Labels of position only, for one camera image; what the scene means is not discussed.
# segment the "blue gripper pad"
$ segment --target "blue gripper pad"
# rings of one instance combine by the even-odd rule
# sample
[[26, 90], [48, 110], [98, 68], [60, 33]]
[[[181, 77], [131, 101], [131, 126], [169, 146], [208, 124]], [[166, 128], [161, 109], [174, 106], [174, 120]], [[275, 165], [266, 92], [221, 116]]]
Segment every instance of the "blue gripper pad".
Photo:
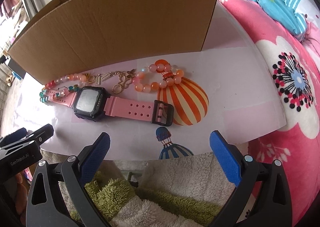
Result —
[[110, 148], [109, 135], [105, 132], [102, 132], [97, 140], [89, 147], [90, 149], [88, 149], [88, 153], [79, 168], [79, 183], [82, 187], [84, 187], [86, 183], [89, 183], [93, 179], [101, 162], [106, 156]]
[[241, 168], [239, 162], [229, 149], [229, 147], [236, 147], [229, 145], [217, 130], [210, 134], [210, 147], [228, 181], [238, 186], [241, 181]]

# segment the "bead necklace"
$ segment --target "bead necklace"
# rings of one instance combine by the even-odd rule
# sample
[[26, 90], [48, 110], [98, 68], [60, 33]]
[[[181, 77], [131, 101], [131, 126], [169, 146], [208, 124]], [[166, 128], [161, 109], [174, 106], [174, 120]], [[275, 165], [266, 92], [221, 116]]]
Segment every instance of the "bead necklace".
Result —
[[[143, 80], [145, 74], [149, 72], [161, 73], [163, 80], [159, 83], [154, 81], [150, 85], [143, 84], [141, 80]], [[157, 91], [159, 88], [166, 88], [167, 86], [180, 84], [183, 76], [184, 71], [182, 69], [177, 69], [175, 66], [171, 66], [170, 64], [151, 64], [149, 67], [143, 67], [139, 72], [137, 72], [136, 77], [132, 79], [132, 83], [135, 85], [134, 88], [136, 91], [149, 93], [151, 90]]]
[[[73, 86], [69, 86], [69, 87], [65, 87], [64, 90], [61, 90], [57, 93], [54, 93], [52, 95], [48, 95], [48, 90], [52, 89], [53, 87], [67, 82], [69, 80], [80, 80], [80, 82], [78, 84], [75, 84]], [[44, 88], [42, 88], [41, 92], [39, 93], [40, 96], [40, 101], [43, 103], [47, 103], [47, 102], [51, 102], [57, 99], [61, 99], [65, 96], [68, 96], [69, 93], [72, 92], [77, 92], [80, 88], [83, 88], [86, 84], [86, 82], [88, 83], [93, 83], [95, 80], [95, 76], [90, 75], [89, 73], [75, 73], [75, 74], [70, 74], [70, 75], [66, 75], [64, 77], [61, 77], [57, 80], [53, 80], [49, 83], [47, 83]]]
[[[123, 89], [128, 88], [129, 85], [132, 83], [132, 79], [134, 78], [134, 73], [135, 73], [135, 69], [132, 69], [131, 71], [127, 71], [127, 72], [126, 71], [108, 72], [104, 75], [98, 74], [97, 76], [90, 75], [89, 73], [75, 73], [75, 74], [66, 75], [57, 80], [53, 80], [47, 83], [39, 93], [40, 101], [43, 103], [47, 103], [49, 101], [55, 101], [57, 99], [61, 99], [65, 96], [68, 96], [69, 93], [77, 92], [80, 88], [83, 88], [86, 83], [95, 82], [95, 85], [99, 86], [101, 82], [115, 75], [119, 76], [119, 82], [115, 86], [113, 86], [112, 91], [114, 94], [119, 94], [122, 92]], [[49, 89], [52, 89], [53, 87], [61, 83], [67, 82], [69, 80], [80, 80], [80, 82], [73, 86], [65, 87], [64, 90], [54, 93], [52, 95], [48, 94]]]

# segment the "screw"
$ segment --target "screw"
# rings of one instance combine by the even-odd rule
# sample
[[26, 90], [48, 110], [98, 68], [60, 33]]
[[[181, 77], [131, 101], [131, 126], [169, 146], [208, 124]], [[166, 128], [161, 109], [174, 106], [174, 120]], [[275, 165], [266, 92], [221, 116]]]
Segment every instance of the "screw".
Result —
[[252, 162], [253, 158], [252, 158], [252, 156], [246, 155], [246, 156], [244, 156], [244, 160], [247, 162]]
[[44, 166], [45, 165], [45, 161], [44, 160], [41, 160], [40, 162], [39, 162], [39, 166]]
[[280, 160], [275, 160], [275, 165], [276, 166], [281, 166], [281, 161]]
[[74, 162], [76, 160], [76, 157], [75, 156], [70, 156], [68, 157], [67, 161], [68, 162]]

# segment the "watch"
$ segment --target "watch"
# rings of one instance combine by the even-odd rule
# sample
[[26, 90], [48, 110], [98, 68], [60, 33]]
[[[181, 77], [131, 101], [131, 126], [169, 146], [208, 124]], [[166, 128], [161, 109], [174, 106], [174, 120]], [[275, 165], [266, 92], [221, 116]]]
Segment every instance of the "watch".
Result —
[[165, 127], [171, 126], [173, 121], [174, 108], [171, 104], [159, 100], [146, 102], [123, 99], [112, 96], [102, 87], [85, 86], [53, 102], [72, 107], [78, 118], [93, 121], [98, 121], [103, 116], [123, 117]]

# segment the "pink watch strap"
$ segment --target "pink watch strap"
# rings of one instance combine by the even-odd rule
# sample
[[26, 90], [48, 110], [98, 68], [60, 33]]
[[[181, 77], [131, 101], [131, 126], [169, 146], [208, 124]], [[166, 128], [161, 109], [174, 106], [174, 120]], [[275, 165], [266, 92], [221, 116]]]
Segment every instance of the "pink watch strap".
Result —
[[[161, 122], [164, 105], [158, 104], [156, 122]], [[112, 117], [123, 117], [151, 121], [154, 110], [154, 103], [146, 101], [135, 101], [111, 96], [107, 99], [104, 111]]]
[[[58, 93], [58, 90], [53, 90], [53, 89], [49, 89], [48, 90], [48, 94], [52, 95], [54, 93]], [[59, 103], [61, 105], [67, 106], [69, 108], [72, 107], [73, 102], [75, 101], [76, 98], [76, 92], [73, 93], [69, 93], [68, 95], [66, 95], [65, 97], [63, 97], [62, 99], [56, 99], [53, 102], [54, 103]]]

